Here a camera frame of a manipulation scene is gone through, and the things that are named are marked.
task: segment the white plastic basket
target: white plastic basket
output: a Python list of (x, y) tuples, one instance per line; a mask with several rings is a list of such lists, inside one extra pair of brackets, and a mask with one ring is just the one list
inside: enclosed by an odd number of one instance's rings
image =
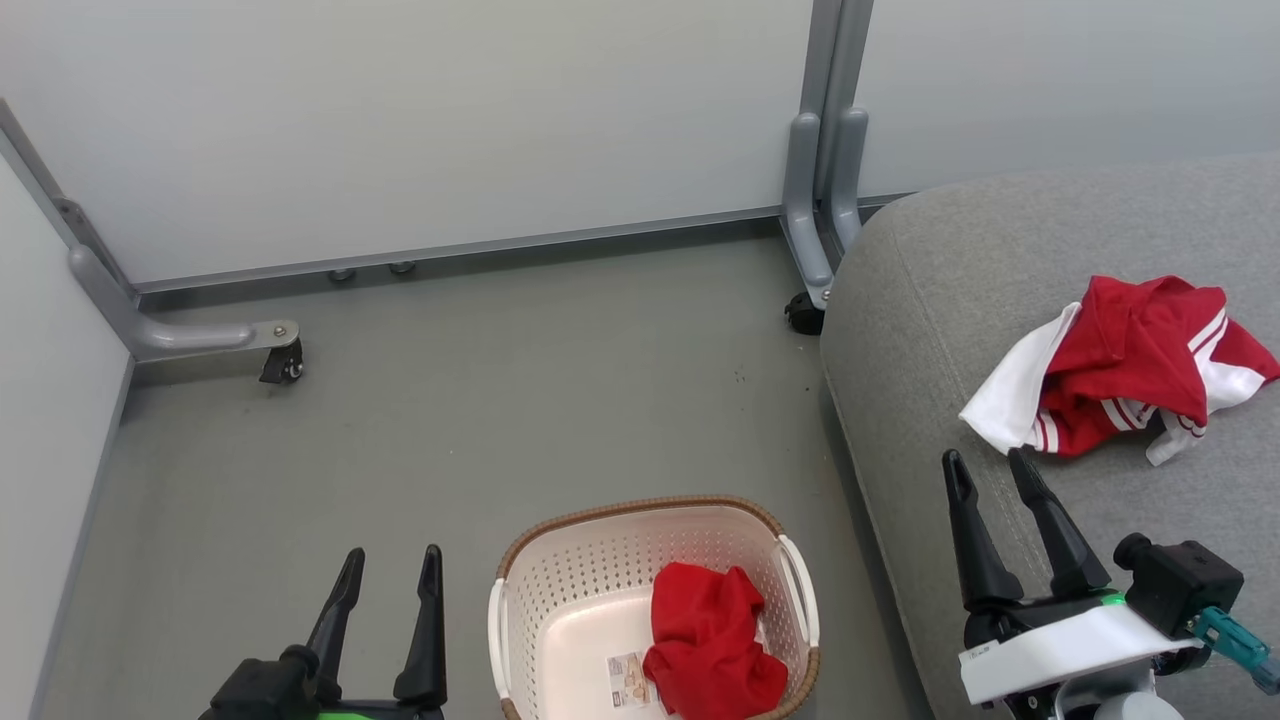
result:
[(758, 638), (787, 689), (762, 720), (791, 716), (818, 679), (818, 605), (804, 559), (758, 505), (723, 496), (566, 515), (517, 539), (489, 596), (489, 661), (507, 720), (666, 720), (660, 702), (618, 715), (608, 661), (653, 644), (653, 579), (669, 562), (742, 568), (765, 607)]

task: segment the caster wheel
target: caster wheel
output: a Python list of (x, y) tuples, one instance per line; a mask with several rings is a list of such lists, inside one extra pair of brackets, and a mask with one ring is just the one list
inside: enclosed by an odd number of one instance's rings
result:
[(293, 384), (302, 377), (302, 341), (296, 340), (284, 347), (273, 347), (262, 365), (261, 383)]
[(791, 329), (800, 334), (822, 334), (822, 320), (827, 316), (826, 310), (818, 310), (813, 306), (813, 300), (809, 299), (808, 292), (801, 292), (800, 295), (791, 299), (786, 307), (787, 323), (791, 323)]

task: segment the brown wicker rim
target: brown wicker rim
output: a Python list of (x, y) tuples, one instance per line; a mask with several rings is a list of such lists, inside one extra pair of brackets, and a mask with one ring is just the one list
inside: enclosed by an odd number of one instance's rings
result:
[[(561, 515), (559, 518), (534, 525), (526, 530), (525, 534), (516, 538), (516, 542), (511, 543), (511, 547), (507, 548), (507, 553), (502, 556), (502, 564), (498, 565), (498, 577), (506, 579), (507, 573), (511, 571), (511, 565), (516, 561), (516, 556), (520, 555), (520, 551), (529, 543), (534, 542), (534, 539), (539, 536), (544, 536), (552, 530), (558, 530), (559, 528), (567, 528), (568, 525), (576, 525), (579, 523), (586, 523), (589, 520), (627, 515), (630, 512), (667, 510), (673, 507), (709, 506), (727, 506), (746, 511), (764, 523), (774, 536), (783, 534), (782, 524), (778, 523), (768, 510), (760, 507), (750, 500), (733, 497), (731, 495), (686, 495), (677, 497), (658, 497), (653, 500), (636, 500), (632, 502), (605, 505), (604, 507), (596, 507), (594, 510), (582, 510), (581, 512), (571, 512), (568, 515)], [(809, 648), (809, 664), (805, 667), (804, 680), (801, 680), (796, 687), (796, 692), (794, 692), (790, 697), (782, 698), (782, 705), (778, 705), (769, 712), (756, 715), (746, 720), (782, 720), (783, 717), (795, 715), (795, 712), (800, 710), (800, 706), (809, 700), (809, 694), (813, 693), (813, 688), (818, 683), (818, 670), (820, 667), (822, 651), (817, 647)], [(511, 698), (503, 698), (502, 715), (507, 720), (524, 720), (516, 710), (516, 703), (512, 702)]]

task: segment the white wall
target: white wall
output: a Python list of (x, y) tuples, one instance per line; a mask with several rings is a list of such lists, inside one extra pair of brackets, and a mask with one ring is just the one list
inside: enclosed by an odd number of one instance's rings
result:
[(876, 0), (860, 195), (1280, 147), (1272, 0)]
[(5, 0), (131, 281), (774, 208), (813, 0)]
[[(12, 146), (0, 135), (0, 146)], [(0, 159), (0, 717), (28, 716), (128, 352)]]

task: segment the white sleeve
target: white sleeve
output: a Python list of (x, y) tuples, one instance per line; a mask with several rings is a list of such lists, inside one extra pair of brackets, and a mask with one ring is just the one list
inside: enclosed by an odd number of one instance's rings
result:
[(1021, 447), (1034, 436), (1044, 373), (1079, 314), (1080, 304), (1073, 302), (1018, 341), (960, 411), (960, 419), (996, 450)]
[[(1192, 352), (1194, 352), (1196, 368), (1204, 382), (1206, 410), (1210, 414), (1225, 407), (1235, 407), (1253, 397), (1266, 382), (1266, 378), (1252, 368), (1212, 360), (1213, 351), (1226, 336), (1230, 323), (1226, 307), (1224, 307), (1189, 343)], [(1169, 410), (1161, 409), (1160, 416), (1165, 420), (1165, 432), (1147, 447), (1147, 460), (1152, 465), (1160, 465), (1198, 443), (1208, 429), (1201, 428), (1185, 415), (1176, 415)]]

